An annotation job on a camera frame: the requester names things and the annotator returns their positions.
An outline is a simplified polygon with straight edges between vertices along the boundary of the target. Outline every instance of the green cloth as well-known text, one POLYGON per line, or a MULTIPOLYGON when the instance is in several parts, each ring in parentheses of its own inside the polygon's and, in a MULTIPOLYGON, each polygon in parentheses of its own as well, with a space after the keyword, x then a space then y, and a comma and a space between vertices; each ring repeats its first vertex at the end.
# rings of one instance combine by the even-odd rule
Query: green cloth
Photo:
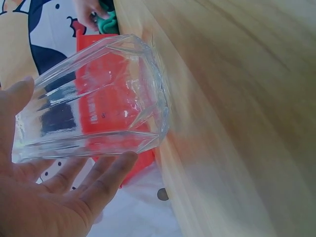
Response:
POLYGON ((97 25, 100 33, 102 34, 118 34, 119 35, 119 26, 117 15, 115 11, 108 11, 108 6, 103 2, 100 2, 102 8, 109 14, 109 19, 103 19, 97 15, 97 25))

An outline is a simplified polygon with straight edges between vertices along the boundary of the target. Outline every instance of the hand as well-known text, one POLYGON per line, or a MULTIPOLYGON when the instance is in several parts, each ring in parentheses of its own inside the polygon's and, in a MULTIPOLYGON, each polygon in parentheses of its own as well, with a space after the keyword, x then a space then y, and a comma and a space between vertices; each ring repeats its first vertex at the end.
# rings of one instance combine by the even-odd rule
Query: hand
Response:
POLYGON ((109 18, 108 13, 101 7, 99 0, 74 0, 74 4, 78 21, 95 31, 98 31, 98 27, 93 20, 93 12, 103 19, 109 18))
POLYGON ((11 161, 15 115, 29 102, 34 81, 27 78, 0 91, 0 236, 83 237, 114 197, 137 155, 104 158, 82 184, 69 191, 85 159, 69 159, 51 179, 36 184, 53 160, 11 161))

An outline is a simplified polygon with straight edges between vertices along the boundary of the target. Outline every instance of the wooden table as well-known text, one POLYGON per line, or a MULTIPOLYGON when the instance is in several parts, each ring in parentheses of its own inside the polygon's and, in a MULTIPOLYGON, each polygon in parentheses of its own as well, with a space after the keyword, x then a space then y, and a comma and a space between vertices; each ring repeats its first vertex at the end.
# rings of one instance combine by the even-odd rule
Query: wooden table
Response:
POLYGON ((167 79, 159 162, 184 236, 316 236, 316 1, 115 4, 167 79))

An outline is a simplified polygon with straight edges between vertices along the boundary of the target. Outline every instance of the clear glass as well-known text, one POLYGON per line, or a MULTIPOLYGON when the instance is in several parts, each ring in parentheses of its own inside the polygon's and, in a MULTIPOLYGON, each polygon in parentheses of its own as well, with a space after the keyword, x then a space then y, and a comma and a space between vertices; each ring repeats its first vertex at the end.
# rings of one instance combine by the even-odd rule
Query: clear glass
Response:
POLYGON ((135 35, 104 38, 35 81, 17 115, 20 159, 137 153, 166 135, 168 106, 152 50, 135 35))

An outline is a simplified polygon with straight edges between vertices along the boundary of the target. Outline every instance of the black polka dot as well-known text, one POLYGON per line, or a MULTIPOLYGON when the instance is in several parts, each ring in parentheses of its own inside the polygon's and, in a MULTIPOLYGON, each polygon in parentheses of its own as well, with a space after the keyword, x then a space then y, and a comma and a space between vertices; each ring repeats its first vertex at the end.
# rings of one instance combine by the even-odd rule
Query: black polka dot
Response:
POLYGON ((157 197, 159 198, 159 200, 161 201, 167 201, 169 200, 167 191, 165 188, 159 189, 157 192, 157 197))

